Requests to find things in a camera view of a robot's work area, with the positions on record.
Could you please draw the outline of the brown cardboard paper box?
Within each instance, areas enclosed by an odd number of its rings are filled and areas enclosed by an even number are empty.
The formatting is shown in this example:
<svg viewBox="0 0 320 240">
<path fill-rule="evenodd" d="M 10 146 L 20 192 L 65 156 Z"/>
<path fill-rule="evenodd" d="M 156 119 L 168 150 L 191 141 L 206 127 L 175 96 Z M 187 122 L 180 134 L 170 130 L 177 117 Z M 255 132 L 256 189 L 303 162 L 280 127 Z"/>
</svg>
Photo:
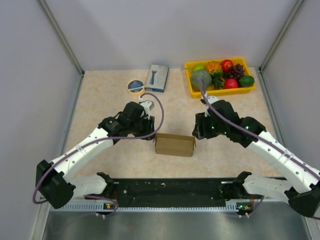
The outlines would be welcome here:
<svg viewBox="0 0 320 240">
<path fill-rule="evenodd" d="M 196 138 L 186 135 L 157 133 L 154 142 L 159 155 L 192 157 L 196 147 Z"/>
</svg>

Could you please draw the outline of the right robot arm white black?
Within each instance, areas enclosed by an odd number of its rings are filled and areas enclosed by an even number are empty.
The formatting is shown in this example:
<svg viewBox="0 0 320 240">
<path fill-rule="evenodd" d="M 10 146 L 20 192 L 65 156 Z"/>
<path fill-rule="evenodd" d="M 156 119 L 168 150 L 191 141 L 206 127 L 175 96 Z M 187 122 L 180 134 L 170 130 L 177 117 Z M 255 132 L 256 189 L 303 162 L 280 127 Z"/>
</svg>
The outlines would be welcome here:
<svg viewBox="0 0 320 240">
<path fill-rule="evenodd" d="M 203 98 L 205 112 L 195 115 L 193 136 L 199 140 L 219 135 L 240 144 L 278 170 L 284 180 L 243 171 L 233 182 L 233 192 L 239 198 L 261 195 L 288 204 L 298 214 L 320 218 L 320 171 L 295 156 L 281 145 L 253 117 L 240 118 L 232 105 L 215 96 Z"/>
</svg>

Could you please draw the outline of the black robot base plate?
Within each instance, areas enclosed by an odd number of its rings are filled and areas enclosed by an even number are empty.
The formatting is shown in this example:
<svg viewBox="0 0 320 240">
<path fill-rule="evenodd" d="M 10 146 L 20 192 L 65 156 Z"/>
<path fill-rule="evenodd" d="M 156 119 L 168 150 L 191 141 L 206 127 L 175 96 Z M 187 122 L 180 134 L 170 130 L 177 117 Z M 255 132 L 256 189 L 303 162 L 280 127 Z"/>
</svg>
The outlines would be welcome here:
<svg viewBox="0 0 320 240">
<path fill-rule="evenodd" d="M 244 200 L 249 206 L 261 196 L 247 193 L 233 177 L 213 178 L 111 178 L 102 193 L 86 199 L 116 200 L 121 208 L 224 207 L 227 201 Z"/>
</svg>

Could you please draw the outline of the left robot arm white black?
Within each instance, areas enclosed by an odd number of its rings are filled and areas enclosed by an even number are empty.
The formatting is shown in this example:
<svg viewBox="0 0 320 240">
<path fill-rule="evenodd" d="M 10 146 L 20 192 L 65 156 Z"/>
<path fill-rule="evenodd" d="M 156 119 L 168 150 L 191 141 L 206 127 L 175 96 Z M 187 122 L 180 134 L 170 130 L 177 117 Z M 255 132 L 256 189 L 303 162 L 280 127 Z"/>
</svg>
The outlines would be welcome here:
<svg viewBox="0 0 320 240">
<path fill-rule="evenodd" d="M 75 174 L 96 155 L 114 146 L 120 140 L 155 137 L 155 118 L 151 115 L 154 102 L 129 102 L 116 116 L 103 119 L 79 144 L 67 153 L 51 160 L 42 160 L 36 166 L 35 187 L 55 209 L 71 199 L 86 195 L 109 198 L 114 191 L 112 180 L 104 173 L 75 178 Z"/>
</svg>

